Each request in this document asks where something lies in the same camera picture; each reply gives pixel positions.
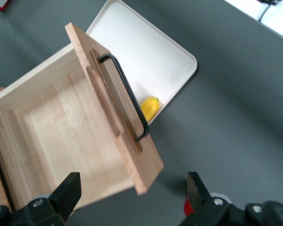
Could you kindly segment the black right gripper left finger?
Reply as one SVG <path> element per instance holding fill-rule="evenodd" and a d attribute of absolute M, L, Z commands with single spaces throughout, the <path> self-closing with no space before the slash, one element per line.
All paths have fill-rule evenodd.
<path fill-rule="evenodd" d="M 71 172 L 47 198 L 36 198 L 11 212 L 0 205 L 0 226 L 65 226 L 80 200 L 81 178 Z"/>

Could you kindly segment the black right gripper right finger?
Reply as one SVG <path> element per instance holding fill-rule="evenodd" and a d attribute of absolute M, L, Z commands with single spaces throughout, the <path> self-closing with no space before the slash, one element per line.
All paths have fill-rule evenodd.
<path fill-rule="evenodd" d="M 184 205 L 186 218 L 181 226 L 262 226 L 260 204 L 248 204 L 243 210 L 222 195 L 211 195 L 197 172 L 187 176 Z"/>

